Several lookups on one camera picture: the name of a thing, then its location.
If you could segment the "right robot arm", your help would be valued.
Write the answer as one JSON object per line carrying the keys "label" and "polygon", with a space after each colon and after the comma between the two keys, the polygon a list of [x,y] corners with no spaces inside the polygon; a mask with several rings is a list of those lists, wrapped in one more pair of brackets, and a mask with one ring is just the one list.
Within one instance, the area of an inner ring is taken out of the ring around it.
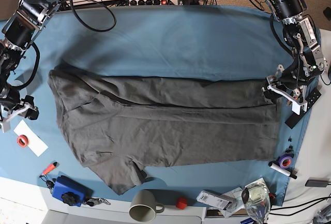
{"label": "right robot arm", "polygon": [[[59,0],[20,0],[18,8],[2,29],[1,40],[1,128],[17,115],[36,120],[39,115],[32,96],[20,97],[20,90],[28,87],[35,78],[40,62],[40,51],[35,39],[59,9]],[[10,85],[7,80],[24,58],[27,49],[33,48],[36,60],[30,78],[19,86]]]}

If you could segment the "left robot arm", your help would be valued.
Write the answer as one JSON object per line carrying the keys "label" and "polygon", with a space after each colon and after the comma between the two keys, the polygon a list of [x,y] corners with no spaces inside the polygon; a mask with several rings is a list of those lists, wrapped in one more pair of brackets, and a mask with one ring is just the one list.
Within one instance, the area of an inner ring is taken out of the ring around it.
{"label": "left robot arm", "polygon": [[280,76],[266,78],[265,98],[285,97],[292,103],[304,101],[303,90],[326,69],[326,59],[313,21],[304,15],[305,0],[265,0],[272,14],[270,28],[281,47],[292,57],[292,64]]}

